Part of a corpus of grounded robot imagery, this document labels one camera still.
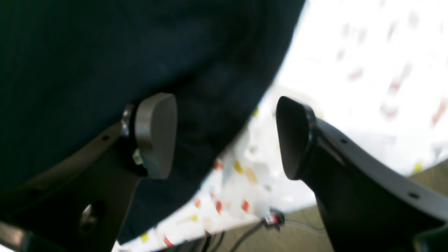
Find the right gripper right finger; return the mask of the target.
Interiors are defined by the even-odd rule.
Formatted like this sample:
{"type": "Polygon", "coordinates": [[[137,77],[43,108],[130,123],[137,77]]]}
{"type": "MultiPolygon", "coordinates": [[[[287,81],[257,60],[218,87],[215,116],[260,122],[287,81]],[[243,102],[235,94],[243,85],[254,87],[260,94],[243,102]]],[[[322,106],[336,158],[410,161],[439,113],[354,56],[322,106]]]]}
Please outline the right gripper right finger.
{"type": "Polygon", "coordinates": [[[336,252],[446,252],[447,197],[403,177],[312,108],[276,106],[282,166],[315,194],[336,252]]]}

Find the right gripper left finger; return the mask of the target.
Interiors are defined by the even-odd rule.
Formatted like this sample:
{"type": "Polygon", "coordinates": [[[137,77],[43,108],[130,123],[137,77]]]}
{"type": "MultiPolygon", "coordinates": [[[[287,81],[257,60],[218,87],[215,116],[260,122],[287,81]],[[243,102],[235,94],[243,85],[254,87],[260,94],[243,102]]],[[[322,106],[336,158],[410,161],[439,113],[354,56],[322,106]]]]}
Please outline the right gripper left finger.
{"type": "Polygon", "coordinates": [[[177,101],[158,93],[51,169],[1,194],[1,245],[16,252],[110,252],[142,179],[166,179],[177,101]]]}

